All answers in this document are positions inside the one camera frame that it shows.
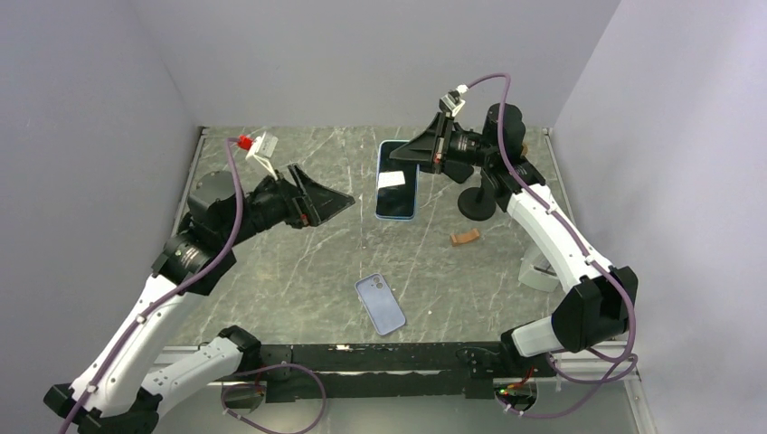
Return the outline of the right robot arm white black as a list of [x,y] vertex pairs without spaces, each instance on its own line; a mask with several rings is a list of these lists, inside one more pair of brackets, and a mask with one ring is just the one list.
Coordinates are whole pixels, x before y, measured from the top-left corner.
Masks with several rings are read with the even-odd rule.
[[475,221],[495,210],[505,212],[553,267],[564,299],[550,316],[501,335],[498,360],[506,373],[523,374],[541,354],[578,353],[623,334],[629,336],[624,353],[630,354],[638,278],[629,267],[613,266],[563,214],[546,180],[524,155],[525,134],[521,110],[507,103],[488,109],[479,132],[439,112],[391,157],[457,183],[465,181],[469,169],[479,168],[481,184],[462,193],[460,212]]

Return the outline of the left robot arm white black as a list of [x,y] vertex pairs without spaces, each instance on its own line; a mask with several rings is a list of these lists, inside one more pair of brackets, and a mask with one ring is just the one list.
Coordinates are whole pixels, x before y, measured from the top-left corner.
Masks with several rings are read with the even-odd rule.
[[298,165],[264,177],[245,193],[234,172],[205,175],[188,194],[179,231],[168,239],[128,316],[96,360],[74,381],[53,385],[44,404],[81,433],[149,433],[160,418],[207,383],[251,378],[261,343],[225,327],[194,353],[155,369],[185,319],[235,265],[233,247],[279,224],[317,227],[354,203]]

